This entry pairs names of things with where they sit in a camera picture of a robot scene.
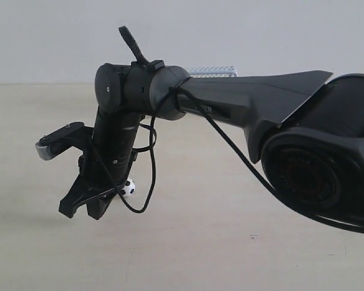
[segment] metal grate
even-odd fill
[[[186,70],[193,78],[237,77],[237,71],[233,65],[227,67],[196,67],[188,68]]]

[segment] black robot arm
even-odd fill
[[[43,159],[71,146],[83,151],[79,175],[59,211],[77,208],[100,219],[120,194],[139,152],[153,145],[155,118],[206,118],[262,184],[284,205],[315,221],[364,233],[364,75],[327,82],[330,72],[280,76],[191,78],[185,69],[149,62],[125,27],[120,32],[136,56],[131,65],[102,65],[95,78],[94,127],[69,124],[36,144]],[[151,116],[150,125],[140,122]],[[249,159],[261,161],[267,182],[214,121],[244,131]],[[137,130],[150,131],[146,149],[133,147]],[[155,186],[141,210],[145,210]]]

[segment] white wall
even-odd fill
[[[104,62],[364,72],[364,0],[0,0],[0,83],[93,82]]]

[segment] black and white ball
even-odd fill
[[[131,196],[135,191],[135,187],[136,186],[134,181],[131,178],[128,178],[126,181],[126,185],[121,190],[121,194],[123,195],[124,198]]]

